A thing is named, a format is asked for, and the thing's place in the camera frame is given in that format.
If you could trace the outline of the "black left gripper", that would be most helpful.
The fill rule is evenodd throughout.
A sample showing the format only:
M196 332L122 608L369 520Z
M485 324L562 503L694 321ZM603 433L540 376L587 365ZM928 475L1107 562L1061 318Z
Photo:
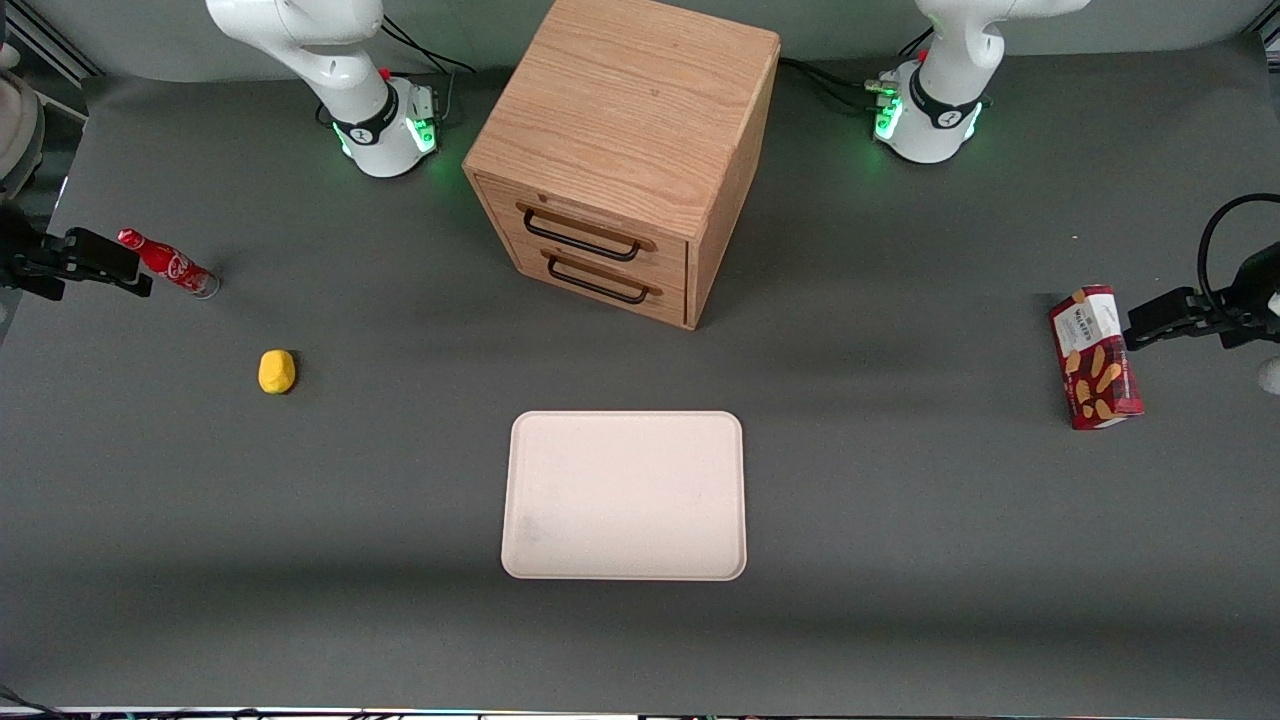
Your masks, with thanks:
M1212 290L1208 278L1208 245L1196 256L1199 291L1208 304L1207 332L1219 336L1224 350L1257 340L1276 340L1279 245L1271 243L1240 264L1233 283ZM1124 342L1129 352L1180 337L1196 337L1201 329L1201 306L1193 288L1175 288L1126 313Z

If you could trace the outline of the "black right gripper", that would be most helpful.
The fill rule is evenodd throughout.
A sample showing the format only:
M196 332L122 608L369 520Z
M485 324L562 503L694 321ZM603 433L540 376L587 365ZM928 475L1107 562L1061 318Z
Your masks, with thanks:
M64 237L37 231L17 205L3 200L3 288L61 301L64 270L67 279L110 284L141 299L152 291L134 250L83 228L70 228Z

